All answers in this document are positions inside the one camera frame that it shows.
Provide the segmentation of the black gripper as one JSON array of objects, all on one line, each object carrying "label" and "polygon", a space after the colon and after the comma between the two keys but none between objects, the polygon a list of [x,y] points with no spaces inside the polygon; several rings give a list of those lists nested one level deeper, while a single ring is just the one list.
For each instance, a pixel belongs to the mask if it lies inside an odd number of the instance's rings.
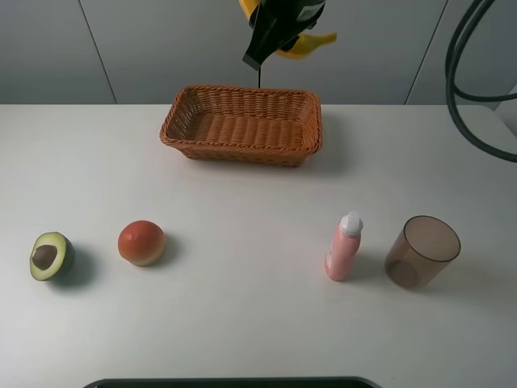
[{"label": "black gripper", "polygon": [[304,28],[312,29],[322,15],[326,0],[242,1],[253,29],[243,61],[259,70],[266,59]]}]

